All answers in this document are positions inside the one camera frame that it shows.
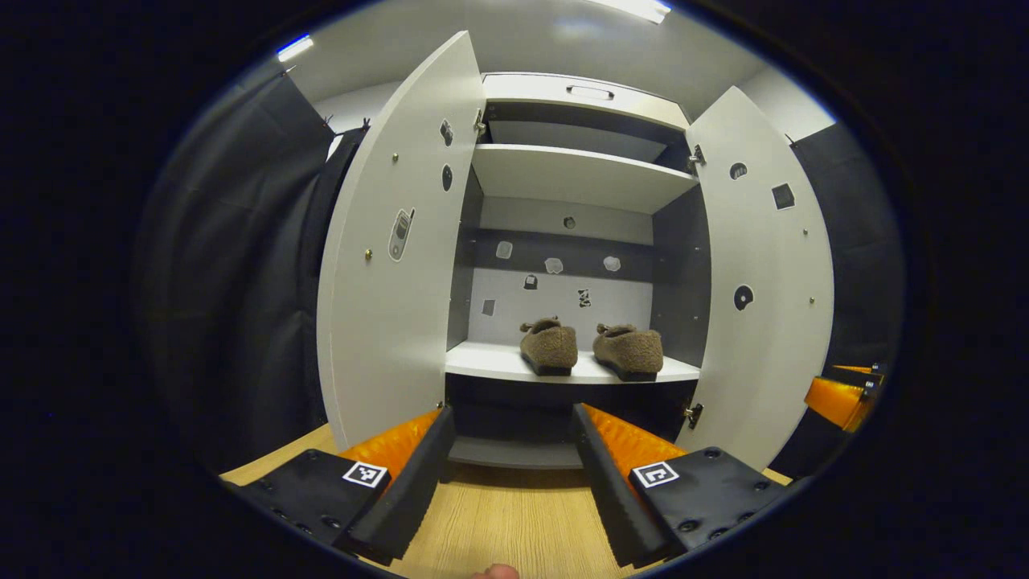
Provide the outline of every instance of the white shelf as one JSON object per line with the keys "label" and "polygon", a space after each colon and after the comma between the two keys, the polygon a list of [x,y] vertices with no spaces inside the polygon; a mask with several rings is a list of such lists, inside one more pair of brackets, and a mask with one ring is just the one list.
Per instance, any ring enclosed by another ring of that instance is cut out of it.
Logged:
{"label": "white shelf", "polygon": [[[537,376],[522,360],[518,347],[461,342],[447,353],[447,372],[480,378],[517,381],[522,383],[553,383],[563,385],[618,385],[618,377],[593,359],[592,352],[579,351],[578,363],[571,376]],[[658,373],[658,383],[697,381],[701,369],[665,357],[665,366]]]}
{"label": "white shelf", "polygon": [[625,114],[679,131],[689,126],[677,103],[639,88],[594,78],[538,72],[490,72],[483,75],[483,88],[490,102],[559,104]]}
{"label": "white shelf", "polygon": [[480,144],[471,158],[486,196],[598,205],[653,214],[697,184],[675,171],[600,152]]}

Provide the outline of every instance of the pair of slippers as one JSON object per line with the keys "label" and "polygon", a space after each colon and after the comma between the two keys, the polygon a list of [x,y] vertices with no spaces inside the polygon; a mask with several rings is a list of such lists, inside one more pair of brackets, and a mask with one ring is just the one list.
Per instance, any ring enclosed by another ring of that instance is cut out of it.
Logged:
{"label": "pair of slippers", "polygon": [[[575,329],[562,326],[557,318],[523,324],[522,358],[538,376],[569,376],[578,362]],[[665,363],[661,334],[639,332],[635,326],[597,325],[594,358],[625,383],[653,382]]]}

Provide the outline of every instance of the black curtain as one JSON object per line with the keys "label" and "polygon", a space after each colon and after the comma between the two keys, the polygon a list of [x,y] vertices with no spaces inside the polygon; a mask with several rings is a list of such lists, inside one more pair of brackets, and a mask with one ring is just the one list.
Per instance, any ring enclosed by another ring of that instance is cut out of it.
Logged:
{"label": "black curtain", "polygon": [[[900,345],[906,280],[897,220],[875,165],[840,123],[796,141],[793,153],[815,190],[832,254],[836,297],[825,367],[889,368]],[[809,408],[770,468],[809,476],[846,438]]]}
{"label": "black curtain", "polygon": [[314,313],[363,131],[348,135],[326,162],[331,130],[272,60],[197,120],[148,200],[134,263],[142,340],[173,421],[216,472],[326,422]]}

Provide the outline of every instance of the sticker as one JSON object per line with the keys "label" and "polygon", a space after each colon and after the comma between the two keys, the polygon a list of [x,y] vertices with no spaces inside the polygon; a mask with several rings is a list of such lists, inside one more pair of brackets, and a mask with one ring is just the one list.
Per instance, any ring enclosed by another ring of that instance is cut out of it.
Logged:
{"label": "sticker", "polygon": [[747,166],[743,162],[734,162],[732,167],[729,168],[729,178],[739,179],[743,175],[747,174]]}
{"label": "sticker", "polygon": [[442,123],[439,124],[439,136],[443,138],[443,144],[450,146],[454,142],[454,129],[450,125],[450,120],[443,118]]}
{"label": "sticker", "polygon": [[772,187],[772,195],[775,196],[776,209],[789,209],[795,204],[793,191],[790,190],[788,183]]}
{"label": "sticker", "polygon": [[754,301],[754,291],[749,285],[743,284],[736,288],[736,294],[733,295],[733,303],[736,304],[736,310],[743,312],[743,309],[747,307]]}
{"label": "sticker", "polygon": [[650,488],[651,486],[672,482],[673,480],[679,478],[679,475],[672,470],[672,467],[668,466],[668,463],[665,462],[639,467],[633,469],[633,472],[636,473],[637,477],[639,477],[644,488]]}
{"label": "sticker", "polygon": [[543,264],[546,265],[546,273],[561,273],[565,270],[565,264],[557,257],[547,257]]}
{"label": "sticker", "polygon": [[501,259],[509,259],[511,257],[511,249],[514,246],[511,245],[510,241],[501,241],[497,243],[497,256]]}
{"label": "sticker", "polygon": [[389,233],[389,256],[394,261],[399,261],[403,257],[403,248],[407,245],[407,237],[414,222],[414,207],[411,208],[410,214],[403,209],[397,212],[396,219],[393,221],[393,228],[390,229]]}
{"label": "sticker", "polygon": [[353,467],[350,467],[347,474],[343,475],[343,480],[375,488],[379,484],[379,481],[386,476],[386,472],[385,467],[357,462],[354,463]]}

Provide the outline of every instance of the gray wall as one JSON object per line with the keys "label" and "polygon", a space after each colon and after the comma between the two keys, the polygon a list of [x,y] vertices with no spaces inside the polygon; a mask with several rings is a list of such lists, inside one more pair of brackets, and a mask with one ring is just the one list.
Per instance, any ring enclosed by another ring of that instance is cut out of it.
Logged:
{"label": "gray wall", "polygon": [[665,356],[700,367],[711,307],[711,251],[704,194],[697,185],[653,214],[650,329]]}
{"label": "gray wall", "polygon": [[483,213],[483,187],[475,170],[468,173],[461,207],[461,224],[457,228],[454,251],[454,277],[451,279],[450,316],[447,322],[447,350],[468,339],[468,309],[471,306],[471,280],[475,267],[475,231]]}

